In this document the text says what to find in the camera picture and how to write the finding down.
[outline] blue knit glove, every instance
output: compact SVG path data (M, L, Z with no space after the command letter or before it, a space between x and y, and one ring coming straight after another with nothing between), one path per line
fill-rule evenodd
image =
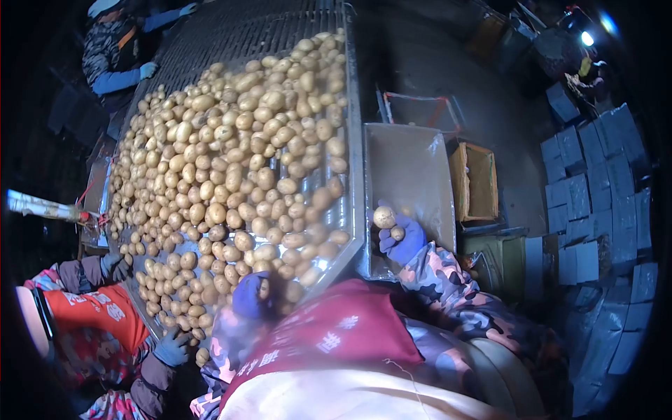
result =
M153 352L157 359L172 368L184 364L189 360L189 346L187 342L192 339L192 335L183 334L178 337L178 332L177 327L168 330L168 333L161 339Z
M112 280L112 283L124 281L129 274L129 270L128 263L121 254L108 253L100 259L100 272L103 279Z
M179 11L179 15L180 15L180 17L186 16L186 15L191 15L197 9L198 9L198 3L190 3L190 4L186 5L185 7L182 7L182 10Z
M406 236L397 242L390 236L390 229L381 229L378 234L380 251L387 254L391 260L404 266L411 262L415 254L427 244L427 235L417 221L404 214L397 213L394 215L394 219L397 226L406 230Z
M248 274L233 291L233 312L250 319L261 319L271 307L271 300L259 299L261 281L268 279L268 271Z
M158 64L153 61L144 63L140 66L140 80L149 79L157 72L158 68Z

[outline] floor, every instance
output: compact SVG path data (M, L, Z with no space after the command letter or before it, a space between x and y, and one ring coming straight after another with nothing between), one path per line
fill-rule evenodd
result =
M481 65L436 21L394 9L382 15L358 9L358 19L369 29L357 45L360 78L373 77L381 89L397 93L453 95L469 141L495 154L509 226L524 226L529 236L547 233L539 144L554 129L546 98L523 99L506 76ZM363 97L362 108L367 121L367 109L377 106Z

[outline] dark background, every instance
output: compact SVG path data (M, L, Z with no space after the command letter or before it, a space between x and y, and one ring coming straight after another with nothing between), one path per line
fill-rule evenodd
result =
M375 10L397 7L396 1L352 1L355 8ZM90 0L3 1L1 4L2 194L12 188L56 202L73 203L86 188L86 158L92 144L67 133L49 131L46 121L56 94L64 85L96 98L81 72L85 15ZM669 356L663 345L670 299L667 260L671 229L668 214L672 177L669 168L670 118L669 18L652 2L579 2L589 15L606 11L620 35L605 52L626 87L628 104L639 111L647 147L658 168L653 177L652 237L659 264L657 301L649 334L628 382L613 399L604 417L652 415L667 404ZM375 51L363 52L374 56ZM57 261L77 256L77 236L72 224L10 214L3 200L2 295L13 285L32 277ZM67 415L60 389L45 378L39 361L31 354L27 337L15 328L13 302L2 303L2 409L10 406L22 417L53 418Z

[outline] gray glove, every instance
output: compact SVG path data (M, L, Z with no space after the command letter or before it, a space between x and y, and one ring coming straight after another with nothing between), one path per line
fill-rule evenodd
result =
M122 282L130 274L130 267L121 254L107 254L100 259L100 272L106 281L112 280L112 283Z

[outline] conveyor belt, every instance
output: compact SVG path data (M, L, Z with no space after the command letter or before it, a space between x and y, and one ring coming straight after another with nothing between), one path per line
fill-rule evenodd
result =
M165 85L167 93L195 83L214 62L236 71L248 60L289 55L296 43L319 32L343 27L339 0L215 1L201 5L171 30L155 56L157 74L143 81L128 110L124 131L137 103Z

